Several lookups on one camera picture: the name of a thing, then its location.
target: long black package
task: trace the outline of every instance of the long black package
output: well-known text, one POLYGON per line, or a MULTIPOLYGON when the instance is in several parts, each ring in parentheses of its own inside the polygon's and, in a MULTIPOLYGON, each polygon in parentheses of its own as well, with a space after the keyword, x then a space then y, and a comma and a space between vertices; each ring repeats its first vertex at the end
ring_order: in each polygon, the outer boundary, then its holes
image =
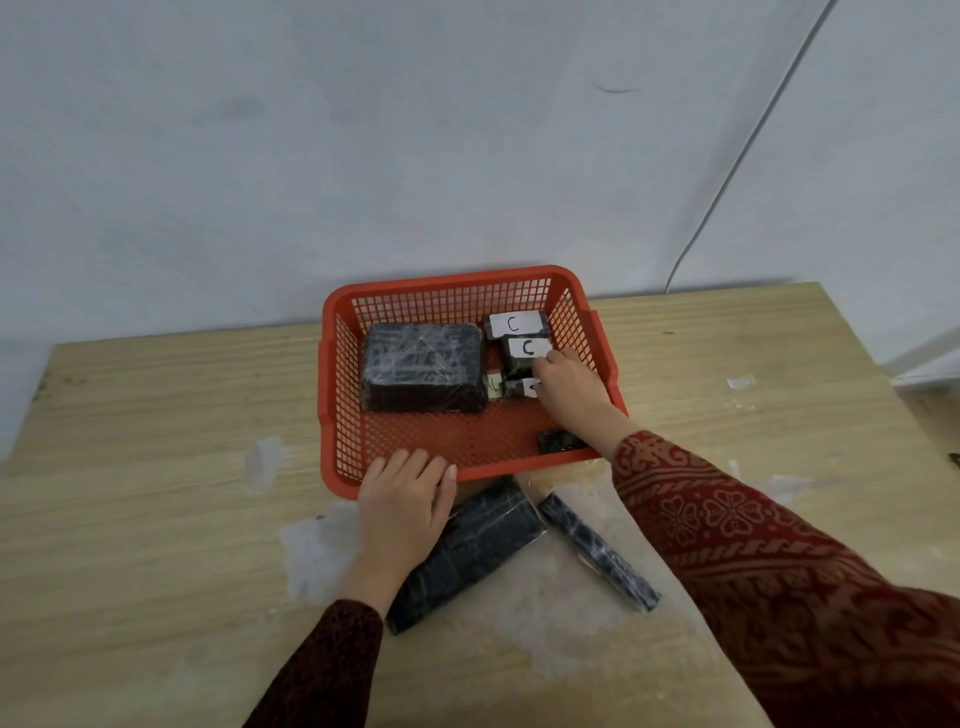
POLYGON ((374 324, 360 406, 376 412, 482 412, 483 331, 474 324, 374 324))
POLYGON ((387 627, 395 635, 410 629, 545 532, 514 477, 497 478, 454 507, 437 545, 400 587, 387 627))
POLYGON ((581 521, 556 494, 551 493, 537 507, 547 522, 563 533, 590 566, 631 604, 644 612, 650 612, 657 606, 660 595, 647 580, 607 546, 596 531, 581 521))

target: left hand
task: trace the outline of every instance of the left hand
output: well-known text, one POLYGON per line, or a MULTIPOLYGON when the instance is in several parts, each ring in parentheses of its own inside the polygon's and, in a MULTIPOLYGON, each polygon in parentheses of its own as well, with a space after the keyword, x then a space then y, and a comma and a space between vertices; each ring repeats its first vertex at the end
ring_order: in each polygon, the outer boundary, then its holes
POLYGON ((381 617, 407 575, 433 550, 457 496, 457 467, 426 450, 397 450, 374 460, 360 485, 362 547, 342 598, 369 604, 381 617))

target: white wall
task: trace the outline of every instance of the white wall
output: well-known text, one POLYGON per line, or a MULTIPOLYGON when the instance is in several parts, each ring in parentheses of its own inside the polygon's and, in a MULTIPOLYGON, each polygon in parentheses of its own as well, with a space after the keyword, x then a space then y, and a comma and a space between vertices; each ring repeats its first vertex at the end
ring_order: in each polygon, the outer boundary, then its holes
POLYGON ((0 461, 10 454, 49 355, 44 344, 0 341, 0 461))
POLYGON ((956 0, 837 3, 673 289, 819 280, 892 376, 960 376, 958 28, 956 0))
POLYGON ((656 290, 823 4, 7 0, 0 337, 538 262, 656 290))

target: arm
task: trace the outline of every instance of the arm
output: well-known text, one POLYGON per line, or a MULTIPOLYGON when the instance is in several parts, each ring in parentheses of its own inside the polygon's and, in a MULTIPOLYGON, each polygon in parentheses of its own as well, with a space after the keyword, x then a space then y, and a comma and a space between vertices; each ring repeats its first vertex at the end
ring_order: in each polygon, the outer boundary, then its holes
POLYGON ((276 675, 247 728, 364 725, 383 619, 440 538, 456 495, 456 466, 424 450, 371 463, 357 499, 363 544, 342 598, 276 675))
POLYGON ((362 726, 382 637, 383 618, 373 607, 333 602, 244 725, 362 726))
POLYGON ((776 725, 960 724, 960 602, 891 585, 762 493, 637 431, 575 353, 551 352, 537 376, 554 418, 612 461, 627 510, 776 725))

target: clothing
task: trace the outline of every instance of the clothing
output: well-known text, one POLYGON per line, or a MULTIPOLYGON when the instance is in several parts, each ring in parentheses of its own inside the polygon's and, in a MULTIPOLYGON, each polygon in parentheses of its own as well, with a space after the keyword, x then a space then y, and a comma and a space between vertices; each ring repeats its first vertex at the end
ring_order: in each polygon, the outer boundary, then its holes
MULTIPOLYGON (((620 444, 613 484, 775 725, 960 726, 960 600, 891 585, 652 432, 620 444)), ((363 725, 382 632, 335 602, 246 725, 363 725)))

